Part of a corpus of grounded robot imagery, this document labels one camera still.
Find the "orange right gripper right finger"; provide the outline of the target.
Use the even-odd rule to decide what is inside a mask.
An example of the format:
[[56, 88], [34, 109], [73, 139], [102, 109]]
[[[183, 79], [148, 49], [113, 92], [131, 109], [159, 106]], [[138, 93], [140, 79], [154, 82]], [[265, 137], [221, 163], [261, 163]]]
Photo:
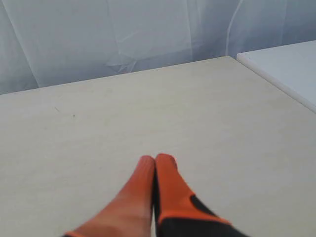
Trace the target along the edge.
[[155, 222], [158, 237], [232, 237], [229, 221], [206, 207], [177, 169], [173, 156], [155, 158]]

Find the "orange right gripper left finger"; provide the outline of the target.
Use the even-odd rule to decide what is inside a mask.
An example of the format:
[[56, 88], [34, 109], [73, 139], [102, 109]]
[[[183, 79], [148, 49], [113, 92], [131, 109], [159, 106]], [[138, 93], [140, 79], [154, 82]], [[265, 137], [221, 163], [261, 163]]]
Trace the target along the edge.
[[142, 156], [129, 180], [95, 217], [66, 237], [149, 237], [155, 162]]

